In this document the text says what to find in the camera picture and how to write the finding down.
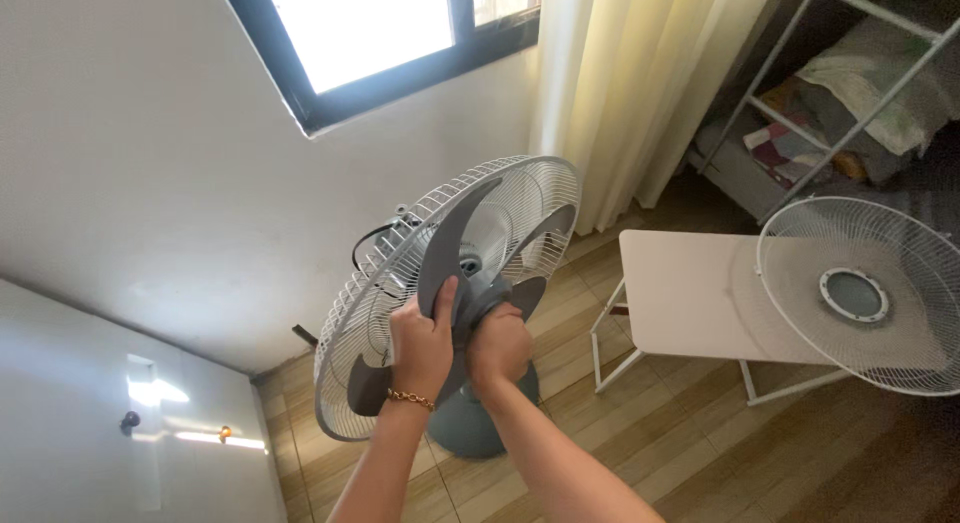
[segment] curtain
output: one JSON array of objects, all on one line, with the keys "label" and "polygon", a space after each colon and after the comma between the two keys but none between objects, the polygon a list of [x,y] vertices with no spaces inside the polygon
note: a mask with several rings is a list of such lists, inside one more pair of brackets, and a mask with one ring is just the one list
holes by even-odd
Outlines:
[{"label": "curtain", "polygon": [[543,0],[531,154],[581,173],[576,232],[657,203],[767,0]]}]

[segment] black window frame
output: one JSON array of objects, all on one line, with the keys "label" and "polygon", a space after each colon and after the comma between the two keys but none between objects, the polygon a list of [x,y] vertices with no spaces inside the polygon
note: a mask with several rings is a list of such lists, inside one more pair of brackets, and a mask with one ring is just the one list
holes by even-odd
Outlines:
[{"label": "black window frame", "polygon": [[537,44],[540,6],[474,26],[474,0],[447,0],[453,44],[316,93],[272,0],[228,0],[287,106],[311,135]]}]

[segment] detached fan grille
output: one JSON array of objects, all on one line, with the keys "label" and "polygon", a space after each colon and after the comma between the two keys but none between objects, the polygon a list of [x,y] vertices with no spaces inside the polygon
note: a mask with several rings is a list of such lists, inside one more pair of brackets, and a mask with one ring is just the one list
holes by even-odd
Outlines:
[{"label": "detached fan grille", "polygon": [[820,197],[777,212],[756,257],[776,308],[838,366],[905,394],[960,393],[960,250],[941,234]]},{"label": "detached fan grille", "polygon": [[373,430],[376,419],[354,413],[347,402],[354,360],[362,354],[368,365],[378,368],[392,362],[390,313],[417,291],[430,238],[461,198],[491,179],[503,180],[467,224],[462,257],[478,259],[485,270],[496,269],[510,283],[533,276],[548,278],[554,271],[570,232],[542,234],[503,265],[544,218],[579,202],[572,166],[550,159],[514,156],[475,166],[416,201],[407,218],[388,231],[391,239],[370,243],[360,270],[353,272],[334,301],[317,346],[316,405],[323,418],[320,426],[331,437],[362,440]]}]

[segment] wooden floor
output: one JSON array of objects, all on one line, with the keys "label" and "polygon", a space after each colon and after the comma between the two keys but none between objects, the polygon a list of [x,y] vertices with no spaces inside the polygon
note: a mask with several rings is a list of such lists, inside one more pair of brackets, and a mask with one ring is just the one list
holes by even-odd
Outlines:
[{"label": "wooden floor", "polygon": [[[540,408],[667,521],[958,521],[960,404],[849,379],[746,406],[735,361],[649,356],[594,394],[588,330],[621,276],[624,228],[756,233],[711,184],[684,174],[655,210],[632,210],[576,239],[528,323]],[[632,350],[623,317],[601,326],[605,373]],[[762,394],[828,369],[752,364]],[[292,522],[325,521],[364,443],[327,438],[313,416],[313,360],[258,379]],[[539,521],[507,455],[451,456],[420,443],[403,520]]]}]

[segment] white door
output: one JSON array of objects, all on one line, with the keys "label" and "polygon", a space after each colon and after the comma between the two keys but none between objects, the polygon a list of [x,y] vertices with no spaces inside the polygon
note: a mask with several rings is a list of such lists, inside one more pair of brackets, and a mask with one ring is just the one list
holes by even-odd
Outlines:
[{"label": "white door", "polygon": [[0,520],[138,517],[127,353],[88,315],[0,283]]},{"label": "white door", "polygon": [[264,440],[246,376],[0,280],[0,521],[280,521]]}]

